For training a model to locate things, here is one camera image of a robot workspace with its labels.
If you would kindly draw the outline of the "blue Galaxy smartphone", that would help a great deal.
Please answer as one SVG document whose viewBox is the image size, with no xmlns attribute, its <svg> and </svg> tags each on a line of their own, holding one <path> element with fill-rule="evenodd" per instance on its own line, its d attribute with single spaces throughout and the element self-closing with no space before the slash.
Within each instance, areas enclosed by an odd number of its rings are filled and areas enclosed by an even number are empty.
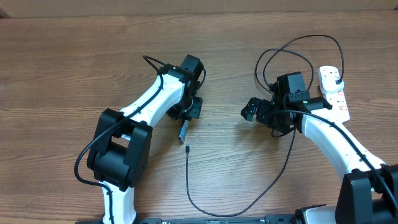
<svg viewBox="0 0 398 224">
<path fill-rule="evenodd" d="M 180 132 L 178 134 L 178 139 L 180 140 L 180 142 L 182 144 L 184 144 L 186 136 L 187 136 L 187 131 L 188 131 L 188 127 L 189 127 L 189 120 L 183 120 L 182 121 L 182 125 L 180 128 Z"/>
</svg>

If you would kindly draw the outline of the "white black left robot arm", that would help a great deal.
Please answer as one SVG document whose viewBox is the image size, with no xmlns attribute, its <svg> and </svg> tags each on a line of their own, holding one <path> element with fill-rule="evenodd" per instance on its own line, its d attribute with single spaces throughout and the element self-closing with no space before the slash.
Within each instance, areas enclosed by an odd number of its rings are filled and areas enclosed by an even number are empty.
<svg viewBox="0 0 398 224">
<path fill-rule="evenodd" d="M 199 58 L 187 55 L 179 66 L 144 56 L 156 71 L 152 86 L 129 106 L 104 110 L 93 140 L 78 155 L 74 175 L 81 183 L 101 187 L 104 214 L 97 223 L 134 223 L 134 189 L 149 160 L 155 125 L 164 115 L 182 120 L 178 138 L 184 142 L 189 122 L 199 118 L 202 98 L 196 93 L 206 70 Z"/>
</svg>

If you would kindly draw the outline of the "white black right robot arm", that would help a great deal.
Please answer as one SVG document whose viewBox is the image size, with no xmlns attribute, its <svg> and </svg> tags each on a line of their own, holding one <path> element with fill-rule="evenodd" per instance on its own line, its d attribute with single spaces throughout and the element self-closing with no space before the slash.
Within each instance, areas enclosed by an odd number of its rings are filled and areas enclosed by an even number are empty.
<svg viewBox="0 0 398 224">
<path fill-rule="evenodd" d="M 279 76 L 271 93 L 271 100 L 251 98 L 241 116 L 282 134 L 304 134 L 341 179 L 335 206 L 300 208 L 291 223 L 397 223 L 397 166 L 370 153 L 337 120 L 324 97 L 312 98 L 300 72 Z"/>
</svg>

